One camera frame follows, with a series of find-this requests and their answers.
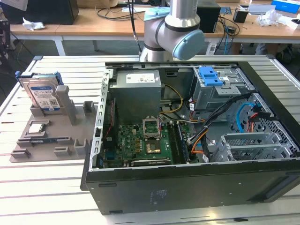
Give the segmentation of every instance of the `open computer tower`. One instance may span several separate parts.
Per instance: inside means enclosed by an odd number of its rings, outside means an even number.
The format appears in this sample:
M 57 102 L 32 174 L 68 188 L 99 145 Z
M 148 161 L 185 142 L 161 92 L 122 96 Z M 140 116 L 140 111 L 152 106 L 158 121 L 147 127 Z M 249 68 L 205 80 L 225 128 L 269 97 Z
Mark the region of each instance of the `open computer tower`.
M 103 215 L 272 202 L 299 131 L 247 62 L 106 63 L 82 179 Z

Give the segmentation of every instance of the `floor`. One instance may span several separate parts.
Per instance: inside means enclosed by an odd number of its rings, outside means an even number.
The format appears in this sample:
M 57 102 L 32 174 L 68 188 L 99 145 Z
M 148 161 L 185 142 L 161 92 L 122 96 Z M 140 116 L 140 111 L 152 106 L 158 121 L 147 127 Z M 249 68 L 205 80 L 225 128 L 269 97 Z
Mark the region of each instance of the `floor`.
M 12 68 L 11 73 L 4 73 L 0 71 L 0 105 L 5 100 L 6 96 L 14 87 L 16 80 L 14 78 L 15 71 L 24 71 L 27 65 L 31 62 L 32 56 L 28 51 L 22 47 L 21 43 L 15 43 L 16 49 L 9 52 L 9 64 Z M 203 46 L 199 54 L 205 54 L 207 44 Z M 56 46 L 53 41 L 25 41 L 25 46 L 34 55 L 58 55 Z M 249 44 L 243 44 L 242 54 L 252 55 L 255 54 L 257 45 L 250 47 Z M 67 55 L 137 55 L 138 50 L 134 41 L 101 41 L 98 42 L 98 47 L 101 49 L 98 52 L 94 51 L 91 41 L 65 41 L 64 47 Z M 223 54 L 222 50 L 217 50 L 216 54 Z M 299 70 L 300 54 L 295 53 L 295 58 L 290 64 L 284 66 L 293 74 L 296 75 Z

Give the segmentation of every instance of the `black computer case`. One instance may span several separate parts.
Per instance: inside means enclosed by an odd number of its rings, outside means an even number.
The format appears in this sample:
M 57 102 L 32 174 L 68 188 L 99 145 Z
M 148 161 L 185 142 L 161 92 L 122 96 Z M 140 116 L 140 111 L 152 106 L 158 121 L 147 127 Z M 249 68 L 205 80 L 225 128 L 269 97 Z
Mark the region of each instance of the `black computer case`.
M 76 0 L 28 0 L 26 11 L 1 2 L 0 6 L 11 24 L 22 24 L 24 17 L 31 22 L 72 25 L 79 12 Z

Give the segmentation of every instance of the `motherboard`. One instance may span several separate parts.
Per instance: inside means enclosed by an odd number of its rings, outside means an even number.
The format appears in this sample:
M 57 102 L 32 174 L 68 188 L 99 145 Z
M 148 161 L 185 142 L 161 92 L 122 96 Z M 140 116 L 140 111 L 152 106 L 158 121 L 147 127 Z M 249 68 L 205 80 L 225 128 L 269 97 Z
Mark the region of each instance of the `motherboard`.
M 160 137 L 145 138 L 144 132 L 146 134 L 160 133 Z M 186 123 L 175 125 L 160 123 L 158 127 L 156 123 L 149 123 L 146 126 L 143 124 L 119 125 L 117 147 L 114 150 L 105 151 L 104 163 L 107 167 L 177 164 L 180 158 L 178 155 L 181 155 L 182 149 L 185 152 L 182 154 L 184 160 L 188 158 L 185 143 L 190 135 Z

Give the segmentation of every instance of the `crumpled paper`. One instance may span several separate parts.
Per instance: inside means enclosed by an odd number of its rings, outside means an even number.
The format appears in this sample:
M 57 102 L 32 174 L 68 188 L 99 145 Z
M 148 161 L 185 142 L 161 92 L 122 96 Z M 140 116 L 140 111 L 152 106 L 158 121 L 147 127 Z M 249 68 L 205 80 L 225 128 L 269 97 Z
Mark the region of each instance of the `crumpled paper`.
M 266 12 L 265 15 L 259 15 L 256 19 L 256 22 L 258 22 L 260 26 L 269 26 L 273 24 L 278 26 L 278 23 L 276 21 L 278 21 L 281 16 L 282 14 L 277 13 L 274 9 L 271 9 Z
M 28 20 L 25 20 L 24 17 L 23 17 L 23 21 L 24 21 L 23 26 L 28 30 L 34 31 L 34 30 L 46 28 L 42 22 L 30 22 Z

